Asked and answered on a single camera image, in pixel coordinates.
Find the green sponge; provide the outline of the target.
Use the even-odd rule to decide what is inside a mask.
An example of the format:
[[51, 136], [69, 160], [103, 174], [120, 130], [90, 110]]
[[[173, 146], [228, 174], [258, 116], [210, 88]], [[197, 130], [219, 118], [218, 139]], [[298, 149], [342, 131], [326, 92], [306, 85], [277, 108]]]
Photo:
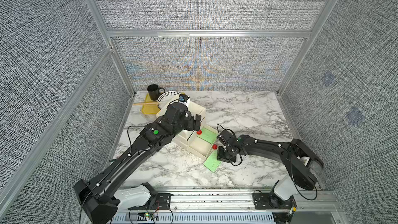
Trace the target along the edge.
[[214, 142], [217, 139], [218, 133], [207, 129], [207, 128], [203, 128], [202, 130], [202, 134], [201, 135], [197, 135], [200, 139], [206, 141], [207, 143], [213, 145]]
[[221, 161], [217, 159], [217, 153], [218, 152], [216, 150], [213, 150], [209, 157], [203, 163], [204, 167], [209, 169], [212, 173], [214, 173], [221, 164]]

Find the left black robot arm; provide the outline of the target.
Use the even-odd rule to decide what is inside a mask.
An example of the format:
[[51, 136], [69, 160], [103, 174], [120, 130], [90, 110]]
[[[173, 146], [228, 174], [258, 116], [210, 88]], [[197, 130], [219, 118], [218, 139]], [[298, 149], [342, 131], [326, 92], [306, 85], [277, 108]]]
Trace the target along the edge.
[[80, 179], [74, 191], [81, 211], [91, 223], [108, 223], [121, 203], [115, 193], [126, 179], [180, 132], [200, 130], [201, 120], [202, 116], [192, 115], [186, 105], [171, 103], [163, 116], [144, 126], [131, 146], [110, 166], [88, 181]]

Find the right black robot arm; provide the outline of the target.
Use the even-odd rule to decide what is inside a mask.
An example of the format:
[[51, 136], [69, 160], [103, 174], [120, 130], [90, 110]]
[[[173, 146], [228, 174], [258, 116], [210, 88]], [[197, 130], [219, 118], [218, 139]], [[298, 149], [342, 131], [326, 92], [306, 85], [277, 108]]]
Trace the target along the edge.
[[324, 168], [322, 160], [299, 139], [290, 142], [271, 142], [248, 135], [236, 135], [230, 129], [217, 136], [222, 146], [217, 160], [236, 165], [244, 156], [258, 156], [283, 164], [288, 175], [279, 180], [271, 191], [273, 200], [287, 201], [301, 190], [317, 190], [316, 184]]

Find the white bowl black pattern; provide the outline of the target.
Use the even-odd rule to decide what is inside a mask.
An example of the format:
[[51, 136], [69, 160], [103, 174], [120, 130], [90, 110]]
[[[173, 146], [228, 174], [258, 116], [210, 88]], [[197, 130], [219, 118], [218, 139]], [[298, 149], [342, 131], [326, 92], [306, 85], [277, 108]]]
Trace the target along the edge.
[[167, 91], [161, 94], [158, 99], [158, 108], [161, 110], [164, 107], [167, 107], [170, 101], [178, 99], [180, 96], [180, 92], [178, 91]]

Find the yellow tray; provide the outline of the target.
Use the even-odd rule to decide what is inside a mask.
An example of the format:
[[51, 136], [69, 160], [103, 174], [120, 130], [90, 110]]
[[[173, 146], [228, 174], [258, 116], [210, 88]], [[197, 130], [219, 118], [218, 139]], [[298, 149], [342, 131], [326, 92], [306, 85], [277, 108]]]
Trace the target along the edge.
[[143, 105], [142, 107], [142, 113], [143, 114], [157, 114], [160, 111], [158, 108], [158, 105]]

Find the black mug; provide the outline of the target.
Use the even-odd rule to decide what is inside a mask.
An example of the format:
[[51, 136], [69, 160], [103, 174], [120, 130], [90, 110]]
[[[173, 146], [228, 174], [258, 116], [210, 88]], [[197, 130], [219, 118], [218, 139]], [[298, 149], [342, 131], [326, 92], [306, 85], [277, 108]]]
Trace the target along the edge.
[[157, 84], [152, 84], [147, 87], [148, 94], [152, 101], [157, 101], [160, 95], [166, 92], [166, 90]]

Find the wooden chopstick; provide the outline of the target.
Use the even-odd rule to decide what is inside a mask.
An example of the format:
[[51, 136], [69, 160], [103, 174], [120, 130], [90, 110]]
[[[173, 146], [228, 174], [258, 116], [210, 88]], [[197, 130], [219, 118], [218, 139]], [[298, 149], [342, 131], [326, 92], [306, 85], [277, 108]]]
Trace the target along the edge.
[[140, 103], [133, 103], [132, 105], [158, 105], [159, 102], [140, 102]]

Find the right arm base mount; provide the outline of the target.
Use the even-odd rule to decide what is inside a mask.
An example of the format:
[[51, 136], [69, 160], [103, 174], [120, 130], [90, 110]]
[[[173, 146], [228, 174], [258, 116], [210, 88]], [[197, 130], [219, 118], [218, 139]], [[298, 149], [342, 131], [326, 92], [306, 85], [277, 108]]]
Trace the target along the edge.
[[294, 209], [297, 207], [295, 199], [291, 196], [288, 200], [283, 200], [275, 193], [275, 188], [279, 180], [274, 184], [270, 192], [261, 192], [255, 190], [252, 194], [252, 200], [255, 209]]

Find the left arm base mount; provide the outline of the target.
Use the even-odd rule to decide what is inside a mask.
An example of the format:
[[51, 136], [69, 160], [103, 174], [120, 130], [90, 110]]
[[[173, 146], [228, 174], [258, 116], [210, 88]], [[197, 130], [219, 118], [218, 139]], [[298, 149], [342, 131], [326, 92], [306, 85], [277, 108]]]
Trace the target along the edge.
[[159, 193], [149, 183], [129, 189], [127, 199], [128, 210], [169, 210], [171, 205], [170, 193]]

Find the aluminium front rail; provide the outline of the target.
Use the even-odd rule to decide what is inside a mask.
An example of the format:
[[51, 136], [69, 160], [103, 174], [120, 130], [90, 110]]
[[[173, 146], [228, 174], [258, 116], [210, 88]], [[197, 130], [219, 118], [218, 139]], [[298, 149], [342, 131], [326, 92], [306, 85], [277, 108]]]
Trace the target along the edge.
[[[159, 193], [171, 194], [173, 213], [187, 212], [260, 212], [255, 209], [252, 194], [268, 192], [269, 188], [158, 187]], [[294, 195], [296, 212], [339, 212], [342, 207], [332, 191], [318, 191], [314, 201]]]

